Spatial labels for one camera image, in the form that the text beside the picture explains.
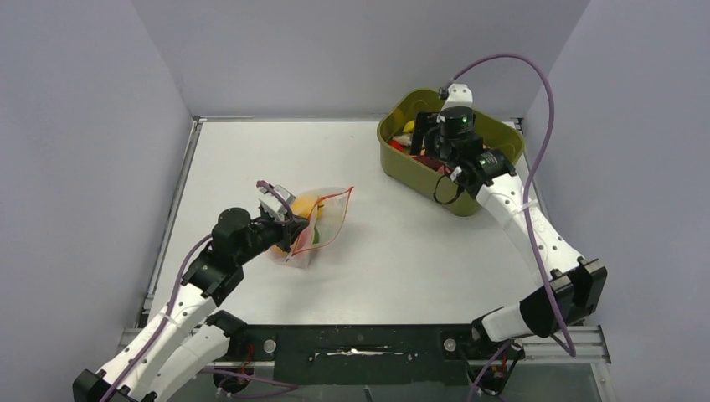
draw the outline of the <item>robotic arm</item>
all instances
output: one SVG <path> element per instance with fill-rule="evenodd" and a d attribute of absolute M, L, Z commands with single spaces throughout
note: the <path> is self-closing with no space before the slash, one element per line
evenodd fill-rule
<path fill-rule="evenodd" d="M 502 152 L 484 147 L 481 137 L 474 133 L 476 116 L 466 85 L 453 84 L 440 90 L 440 96 L 445 99 L 440 112 L 417 115 L 411 153 L 418 155 L 423 142 L 426 156 L 449 168 L 449 178 L 459 185 L 458 194 L 466 191 L 493 215 L 522 255 L 531 278 L 540 286 L 517 305 L 476 319 L 474 339 L 497 343 L 531 334 L 545 338 L 558 330 L 530 245 L 525 209 L 531 215 L 532 235 L 565 323 L 574 324 L 593 313 L 604 287 L 606 268 L 597 260 L 586 260 L 565 242 L 540 212 L 537 201 L 523 203 L 522 181 L 513 165 Z"/>
<path fill-rule="evenodd" d="M 273 245 L 289 250 L 308 226 L 307 219 L 291 212 L 292 194 L 263 186 L 260 217 L 252 219 L 241 208 L 225 210 L 211 241 L 176 283 L 168 306 L 97 373 L 80 374 L 73 385 L 75 402 L 165 401 L 227 353 L 230 339 L 246 324 L 224 311 L 208 315 L 244 279 L 244 264 Z M 205 318 L 205 325 L 182 343 Z"/>

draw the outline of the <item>metal frame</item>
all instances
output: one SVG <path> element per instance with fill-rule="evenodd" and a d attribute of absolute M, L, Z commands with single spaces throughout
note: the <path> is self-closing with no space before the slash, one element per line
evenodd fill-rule
<path fill-rule="evenodd" d="M 177 186 L 175 188 L 175 193 L 172 197 L 172 202 L 170 205 L 170 211 L 168 214 L 167 222 L 165 225 L 165 230 L 163 231 L 162 241 L 158 255 L 156 258 L 155 265 L 153 267 L 153 273 L 150 281 L 150 285 L 147 289 L 147 297 L 143 303 L 141 316 L 136 323 L 136 327 L 127 328 L 124 330 L 121 341 L 119 343 L 118 350 L 121 350 L 127 345 L 140 331 L 145 323 L 147 322 L 148 315 L 151 310 L 151 305 L 156 290 L 157 282 L 160 278 L 160 273 L 162 270 L 162 263 L 165 259 L 165 253 L 167 250 L 167 244 L 170 241 L 172 234 L 172 229 L 175 224 L 175 218 L 178 214 L 178 208 L 180 206 L 180 200 L 183 196 L 183 191 L 185 189 L 185 184 L 188 179 L 190 166 L 193 161 L 193 156 L 195 149 L 198 145 L 199 135 L 202 131 L 203 123 L 210 121 L 377 121 L 381 119 L 381 115 L 367 115 L 355 118 L 322 118 L 322 117 L 259 117 L 254 118 L 252 116 L 228 116 L 228 117 L 194 117 L 193 125 L 188 138 L 188 144 L 185 149 L 185 154 L 183 158 L 183 164 L 180 170 L 180 176 L 177 181 Z M 511 119 L 515 128 L 522 132 L 522 119 L 513 118 Z M 540 193 L 537 191 L 538 186 L 533 181 L 533 187 L 538 195 L 538 204 L 540 209 L 543 211 L 545 216 L 548 215 L 548 211 L 545 208 L 545 203 L 542 200 Z M 567 354 L 559 348 L 559 346 L 551 338 L 538 338 L 530 337 L 524 338 L 524 348 L 526 349 L 526 357 L 521 360 L 520 364 L 590 364 L 592 372 L 594 375 L 594 381 L 597 385 L 599 391 L 599 397 L 603 402 L 616 402 L 616 396 L 614 392 L 614 387 L 612 385 L 611 376 L 608 363 L 611 363 L 609 350 L 606 347 L 606 341 L 604 334 L 602 333 L 601 326 L 596 327 L 570 327 L 570 334 L 575 344 L 578 345 L 578 357 L 570 358 Z M 242 362 L 219 362 L 215 365 L 220 367 L 228 366 L 239 366 Z M 471 364 L 482 365 L 483 361 L 471 361 Z M 257 362 L 252 363 L 252 367 L 272 367 L 273 362 Z"/>

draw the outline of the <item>plastic bag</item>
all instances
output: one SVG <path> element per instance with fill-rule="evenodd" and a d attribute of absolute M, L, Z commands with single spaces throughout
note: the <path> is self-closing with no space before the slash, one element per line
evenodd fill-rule
<path fill-rule="evenodd" d="M 273 246 L 269 249 L 269 258 L 282 265 L 306 268 L 311 254 L 331 244 L 340 233 L 351 192 L 352 187 L 319 188 L 298 194 L 291 210 L 295 215 L 307 218 L 308 227 L 298 235 L 291 251 L 286 253 Z"/>

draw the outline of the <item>olive green plastic container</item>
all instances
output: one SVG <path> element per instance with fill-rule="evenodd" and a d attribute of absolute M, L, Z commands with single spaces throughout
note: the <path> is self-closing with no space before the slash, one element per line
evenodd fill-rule
<path fill-rule="evenodd" d="M 415 90 L 406 95 L 399 104 L 378 125 L 380 143 L 380 163 L 385 173 L 434 201 L 434 188 L 441 176 L 436 171 L 416 162 L 393 147 L 388 142 L 400 134 L 407 121 L 414 120 L 417 112 L 440 111 L 444 101 L 434 90 Z M 522 155 L 525 141 L 520 132 L 498 120 L 474 109 L 476 119 L 473 129 L 483 138 L 483 143 L 501 150 L 513 163 Z M 450 180 L 441 180 L 436 195 L 440 200 L 449 200 L 456 195 L 456 185 Z M 463 193 L 459 199 L 444 208 L 458 216 L 473 215 L 481 206 Z"/>

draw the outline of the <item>green bin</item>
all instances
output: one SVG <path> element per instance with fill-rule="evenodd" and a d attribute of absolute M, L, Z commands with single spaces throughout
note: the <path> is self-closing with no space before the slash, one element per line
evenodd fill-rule
<path fill-rule="evenodd" d="M 380 163 L 384 172 L 432 201 L 440 174 L 391 147 L 388 142 L 402 132 L 407 121 L 414 120 L 417 112 L 440 111 L 443 105 L 444 101 L 439 99 L 438 92 L 415 90 L 406 95 L 378 125 Z M 473 129 L 483 138 L 483 143 L 501 150 L 511 162 L 517 162 L 525 147 L 520 132 L 476 109 L 474 112 L 476 119 Z M 456 187 L 450 180 L 442 180 L 436 195 L 441 200 L 452 199 L 456 195 Z M 469 216 L 481 206 L 468 193 L 463 193 L 459 199 L 446 205 L 445 208 L 455 215 Z"/>

